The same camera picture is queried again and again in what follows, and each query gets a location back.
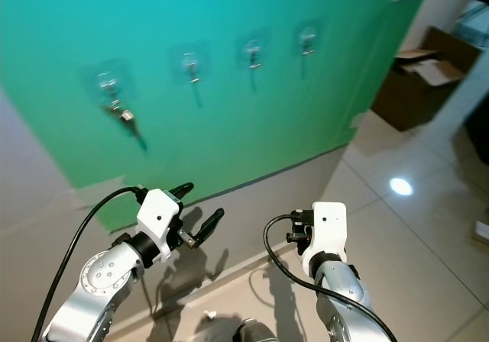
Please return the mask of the green backdrop sheet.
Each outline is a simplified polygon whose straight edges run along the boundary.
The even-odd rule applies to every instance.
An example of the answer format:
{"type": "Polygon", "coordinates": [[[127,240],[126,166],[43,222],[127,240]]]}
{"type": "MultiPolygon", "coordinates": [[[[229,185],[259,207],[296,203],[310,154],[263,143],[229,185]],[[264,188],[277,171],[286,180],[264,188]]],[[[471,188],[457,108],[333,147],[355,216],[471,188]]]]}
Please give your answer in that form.
{"type": "Polygon", "coordinates": [[[353,138],[423,0],[3,0],[2,85],[74,189],[193,182],[200,200],[353,138]],[[325,18],[316,52],[291,32],[325,18]],[[271,27],[263,66],[236,69],[234,39],[271,27]],[[171,47],[210,44],[209,73],[178,85],[171,47]],[[97,107],[84,64],[129,63],[137,100],[97,107]]]}

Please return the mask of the long clear tape strip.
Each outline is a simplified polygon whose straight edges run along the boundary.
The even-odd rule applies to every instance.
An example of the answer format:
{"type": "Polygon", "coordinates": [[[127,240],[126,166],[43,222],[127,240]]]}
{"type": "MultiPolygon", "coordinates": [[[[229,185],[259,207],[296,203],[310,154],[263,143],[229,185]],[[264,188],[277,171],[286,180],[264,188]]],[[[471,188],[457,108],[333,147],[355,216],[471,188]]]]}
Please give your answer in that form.
{"type": "Polygon", "coordinates": [[[118,176],[95,184],[83,186],[79,189],[71,189],[69,199],[76,208],[91,208],[101,202],[107,195],[111,195],[116,189],[125,185],[125,176],[118,176]]]}

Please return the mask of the dark robot leg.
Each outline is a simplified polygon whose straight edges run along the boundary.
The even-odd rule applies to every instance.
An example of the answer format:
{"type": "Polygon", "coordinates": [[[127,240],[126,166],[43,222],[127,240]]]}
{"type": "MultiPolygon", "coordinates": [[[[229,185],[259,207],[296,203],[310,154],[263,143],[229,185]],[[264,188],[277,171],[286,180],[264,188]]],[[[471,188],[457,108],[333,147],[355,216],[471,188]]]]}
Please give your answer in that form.
{"type": "Polygon", "coordinates": [[[268,325],[249,318],[237,328],[232,342],[279,342],[279,339],[268,325]]]}

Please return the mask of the small clear tape piece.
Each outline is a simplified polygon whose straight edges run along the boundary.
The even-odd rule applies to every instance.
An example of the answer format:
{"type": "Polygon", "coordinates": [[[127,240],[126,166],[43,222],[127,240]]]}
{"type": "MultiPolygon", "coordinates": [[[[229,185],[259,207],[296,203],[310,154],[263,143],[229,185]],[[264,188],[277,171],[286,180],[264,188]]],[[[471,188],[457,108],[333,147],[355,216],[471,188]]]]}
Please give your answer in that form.
{"type": "Polygon", "coordinates": [[[369,111],[361,111],[359,113],[356,113],[356,115],[353,116],[353,118],[349,122],[349,126],[347,127],[349,130],[357,130],[360,128],[362,121],[364,120],[364,116],[368,113],[369,111]]]}

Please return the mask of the open brown cardboard box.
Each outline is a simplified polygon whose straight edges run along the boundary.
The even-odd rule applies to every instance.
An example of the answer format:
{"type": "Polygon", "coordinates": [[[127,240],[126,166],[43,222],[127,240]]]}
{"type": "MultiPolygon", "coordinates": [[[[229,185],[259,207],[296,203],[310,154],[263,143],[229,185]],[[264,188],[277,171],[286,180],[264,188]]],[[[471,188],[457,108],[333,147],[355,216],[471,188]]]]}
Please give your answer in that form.
{"type": "Polygon", "coordinates": [[[399,131],[429,122],[481,54],[474,44],[430,27],[419,48],[395,56],[371,110],[399,131]]]}

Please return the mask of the clear adhesive wall hook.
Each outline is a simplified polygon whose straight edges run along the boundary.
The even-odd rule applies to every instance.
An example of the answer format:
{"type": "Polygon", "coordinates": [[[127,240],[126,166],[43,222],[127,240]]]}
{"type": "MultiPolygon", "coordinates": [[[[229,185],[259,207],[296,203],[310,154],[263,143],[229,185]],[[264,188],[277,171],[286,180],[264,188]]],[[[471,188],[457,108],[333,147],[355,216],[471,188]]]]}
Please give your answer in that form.
{"type": "Polygon", "coordinates": [[[232,44],[235,68],[244,71],[260,69],[271,38],[271,27],[255,28],[238,35],[232,44]]]}
{"type": "Polygon", "coordinates": [[[294,52],[301,56],[311,56],[316,52],[317,37],[325,29],[325,18],[307,18],[296,23],[291,32],[294,52]]]}
{"type": "Polygon", "coordinates": [[[209,73],[212,63],[210,44],[206,40],[195,40],[171,47],[167,62],[171,76],[178,85],[198,84],[209,73]]]}
{"type": "Polygon", "coordinates": [[[85,94],[97,107],[111,107],[113,102],[127,107],[137,100],[126,60],[115,58],[84,64],[78,69],[78,76],[85,94]]]}

